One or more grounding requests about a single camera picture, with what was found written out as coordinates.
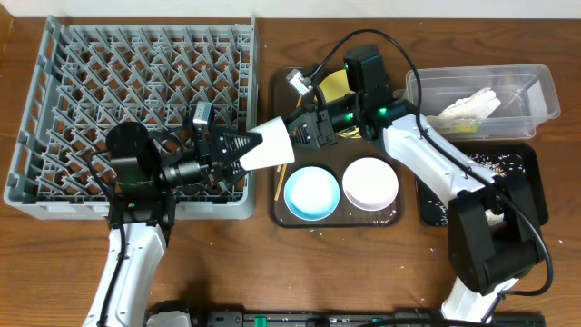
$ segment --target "plastic container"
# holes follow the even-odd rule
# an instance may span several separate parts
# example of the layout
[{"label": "plastic container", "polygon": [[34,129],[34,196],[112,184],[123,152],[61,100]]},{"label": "plastic container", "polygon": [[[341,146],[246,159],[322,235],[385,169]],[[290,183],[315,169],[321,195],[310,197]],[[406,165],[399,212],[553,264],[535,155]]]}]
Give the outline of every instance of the plastic container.
[{"label": "plastic container", "polygon": [[[537,126],[557,118],[561,109],[549,69],[542,64],[420,69],[421,112],[438,116],[457,99],[484,87],[497,93],[501,105],[485,119],[430,119],[430,124],[451,141],[512,140],[535,136]],[[418,85],[410,71],[406,96],[416,104]]]},{"label": "plastic container", "polygon": [[[216,125],[256,125],[260,40],[248,25],[72,25],[48,17],[16,141],[5,202],[38,219],[103,219],[109,203],[84,157],[115,125],[163,131],[198,101]],[[105,183],[109,162],[95,169]],[[256,174],[219,193],[176,189],[176,219],[245,219]]]}]

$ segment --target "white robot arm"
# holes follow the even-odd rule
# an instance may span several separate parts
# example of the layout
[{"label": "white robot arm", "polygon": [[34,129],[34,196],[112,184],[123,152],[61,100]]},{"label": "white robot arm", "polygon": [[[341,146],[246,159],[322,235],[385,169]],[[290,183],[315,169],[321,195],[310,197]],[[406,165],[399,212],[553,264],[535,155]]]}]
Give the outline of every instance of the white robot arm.
[{"label": "white robot arm", "polygon": [[[420,121],[425,130],[431,129],[423,115],[420,116]],[[494,182],[493,177],[497,175],[495,172],[470,160],[435,131],[430,131],[430,136],[466,167],[471,167],[473,172],[486,178],[490,183]],[[482,183],[466,176],[420,135],[413,114],[401,117],[393,121],[390,127],[384,128],[382,140],[385,152],[414,172],[445,205],[448,205],[450,200],[456,199],[461,191],[475,192],[484,188]],[[447,319],[481,322],[494,305],[497,294],[509,289],[516,282],[516,278],[511,278],[498,285],[493,292],[483,296],[470,291],[457,278],[451,294],[442,304],[442,315]]]},{"label": "white robot arm", "polygon": [[[153,276],[165,254],[165,237],[159,225],[128,223],[123,228],[126,234],[126,253],[107,308],[106,325],[109,327],[143,325]],[[120,230],[112,229],[109,234],[107,263],[83,327],[98,327],[103,301],[111,284],[120,251]]]}]

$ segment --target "white bowl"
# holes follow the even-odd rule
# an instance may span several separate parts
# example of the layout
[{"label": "white bowl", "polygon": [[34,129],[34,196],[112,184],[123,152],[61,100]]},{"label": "white bowl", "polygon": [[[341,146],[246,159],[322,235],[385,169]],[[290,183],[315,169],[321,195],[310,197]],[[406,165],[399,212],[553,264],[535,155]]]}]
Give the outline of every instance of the white bowl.
[{"label": "white bowl", "polygon": [[396,199],[399,189],[396,173],[376,158],[362,158],[350,164],[342,183],[347,199],[365,211],[385,209]]}]

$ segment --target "dish rack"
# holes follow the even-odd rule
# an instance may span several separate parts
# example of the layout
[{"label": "dish rack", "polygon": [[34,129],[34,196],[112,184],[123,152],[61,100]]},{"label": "dish rack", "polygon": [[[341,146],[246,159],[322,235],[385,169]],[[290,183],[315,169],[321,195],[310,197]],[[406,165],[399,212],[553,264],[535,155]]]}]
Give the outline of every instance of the dish rack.
[{"label": "dish rack", "polygon": [[[86,156],[122,122],[179,127],[198,101],[214,124],[256,125],[258,31],[250,25],[71,25],[49,16],[10,165],[5,202],[37,219],[103,219],[109,208]],[[99,177],[115,179],[94,157]],[[256,175],[209,193],[176,189],[176,219],[245,219]]]}]

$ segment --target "cable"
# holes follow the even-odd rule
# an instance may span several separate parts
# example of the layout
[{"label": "cable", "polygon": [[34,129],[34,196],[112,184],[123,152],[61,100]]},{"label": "cable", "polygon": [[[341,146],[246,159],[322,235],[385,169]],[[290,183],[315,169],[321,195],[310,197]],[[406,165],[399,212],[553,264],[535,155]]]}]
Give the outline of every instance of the cable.
[{"label": "cable", "polygon": [[424,127],[422,126],[421,121],[420,121],[421,96],[422,96],[422,93],[421,93],[421,82],[419,80],[418,69],[414,65],[413,61],[409,57],[409,55],[406,52],[406,50],[395,39],[393,39],[391,36],[389,36],[389,35],[381,32],[380,30],[376,30],[376,29],[360,29],[360,30],[357,30],[357,31],[353,31],[353,32],[349,33],[348,35],[346,35],[345,37],[343,37],[333,47],[333,49],[329,52],[329,54],[323,60],[323,62],[309,76],[309,79],[312,81],[312,80],[314,80],[316,78],[317,74],[321,71],[321,69],[325,66],[325,64],[327,64],[327,62],[335,54],[335,52],[337,52],[337,50],[341,47],[341,45],[343,45],[352,36],[358,35],[358,34],[362,34],[362,33],[373,33],[373,34],[376,34],[376,35],[383,36],[385,39],[387,39],[388,41],[390,41],[396,48],[398,48],[398,50],[401,52],[401,54],[408,61],[408,64],[411,67],[411,70],[412,70],[414,76],[416,77],[416,83],[418,84],[418,104],[417,104],[418,112],[416,114],[416,126],[418,127],[418,130],[419,130],[420,135],[422,137],[424,137],[426,139],[426,141],[428,141],[428,143],[434,149],[436,149],[446,159],[450,160],[454,165],[456,165],[462,172],[464,172],[466,175],[474,178],[479,183],[482,183],[485,187],[487,187],[490,191],[492,191],[494,193],[494,195],[496,195],[500,199],[500,201],[502,201],[506,206],[508,206],[508,208],[510,208],[513,212],[515,212],[517,214],[517,218],[520,219],[522,221],[522,223],[524,223],[527,226],[527,228],[529,229],[529,231],[535,236],[535,240],[536,240],[537,244],[539,245],[539,247],[541,249],[541,253],[543,253],[543,256],[545,257],[545,262],[546,262],[546,265],[547,265],[547,279],[545,280],[545,284],[540,289],[535,290],[535,291],[510,291],[510,290],[504,290],[504,291],[501,291],[501,292],[498,293],[498,297],[499,298],[504,298],[505,295],[538,296],[538,295],[543,294],[544,292],[546,292],[551,287],[551,284],[553,283],[554,271],[553,271],[553,261],[551,259],[551,255],[550,255],[550,253],[549,253],[549,251],[547,249],[547,245],[545,244],[545,241],[543,241],[543,238],[537,232],[537,230],[532,225],[532,223],[530,223],[530,221],[527,219],[527,217],[525,216],[525,214],[520,210],[520,208],[518,208],[507,196],[505,196],[496,187],[494,187],[494,185],[492,183],[489,183],[486,179],[482,178],[477,173],[474,173],[472,171],[472,168],[471,167],[464,166],[464,164],[462,164],[458,159],[456,159],[454,156],[452,156],[451,154],[449,154],[448,152],[446,152],[446,150],[442,149],[429,136],[428,130],[424,129]]},{"label": "cable", "polygon": [[99,154],[104,154],[109,151],[97,151],[89,154],[89,158],[87,159],[87,167],[89,167],[89,172],[91,172],[91,176],[99,185],[99,188],[109,201],[109,205],[113,207],[113,213],[117,216],[120,221],[119,224],[119,234],[121,235],[121,250],[119,251],[119,255],[117,256],[117,264],[115,265],[115,270],[113,271],[113,275],[111,276],[111,281],[109,282],[109,287],[107,288],[107,293],[103,299],[103,307],[101,308],[101,315],[99,316],[99,321],[97,321],[98,327],[104,327],[105,323],[107,322],[107,311],[109,309],[109,302],[111,301],[111,297],[113,296],[113,289],[115,288],[115,284],[117,283],[117,277],[119,276],[119,271],[121,271],[122,262],[125,259],[125,253],[127,251],[127,244],[125,241],[125,230],[123,228],[123,216],[121,215],[121,211],[119,207],[115,205],[114,199],[109,193],[109,190],[105,187],[103,182],[101,182],[101,178],[97,175],[97,172],[93,168],[93,157]]},{"label": "cable", "polygon": [[359,325],[358,327],[381,327],[393,325],[429,325],[429,326],[458,326],[458,327],[497,327],[493,324],[482,322],[466,322],[451,319],[435,319],[435,318],[396,318],[385,319],[378,322],[368,322]]}]

